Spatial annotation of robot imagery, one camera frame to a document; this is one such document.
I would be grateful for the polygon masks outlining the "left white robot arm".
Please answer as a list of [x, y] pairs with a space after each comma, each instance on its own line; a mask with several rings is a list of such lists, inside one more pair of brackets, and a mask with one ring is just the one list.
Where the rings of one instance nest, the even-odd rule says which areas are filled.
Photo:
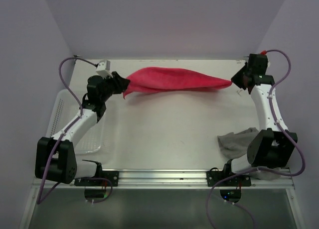
[[103, 117], [106, 101], [112, 95], [124, 93], [129, 84], [130, 80], [121, 77], [117, 72], [106, 77], [95, 75], [88, 79], [87, 92], [72, 121], [58, 133], [51, 137], [42, 137], [38, 141], [36, 178], [64, 184], [78, 178], [86, 178], [94, 186], [102, 183], [104, 174], [101, 163], [77, 159], [75, 147], [87, 131]]

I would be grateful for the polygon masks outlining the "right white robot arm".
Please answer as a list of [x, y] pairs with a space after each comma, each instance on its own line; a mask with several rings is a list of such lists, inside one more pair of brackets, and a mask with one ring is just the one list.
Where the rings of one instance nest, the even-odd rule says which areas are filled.
[[251, 96], [257, 111], [259, 133], [248, 145], [247, 153], [230, 159], [224, 165], [222, 180], [234, 185], [239, 173], [248, 174], [252, 169], [272, 171], [286, 167], [298, 141], [281, 116], [276, 99], [276, 82], [266, 73], [267, 53], [250, 54], [245, 65], [231, 78], [232, 83]]

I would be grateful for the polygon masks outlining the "pink towel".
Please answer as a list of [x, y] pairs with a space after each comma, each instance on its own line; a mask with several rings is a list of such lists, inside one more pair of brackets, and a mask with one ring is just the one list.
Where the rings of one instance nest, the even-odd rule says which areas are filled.
[[183, 68], [145, 67], [127, 77], [130, 80], [123, 97], [131, 93], [156, 94], [173, 91], [211, 92], [232, 85], [230, 80]]

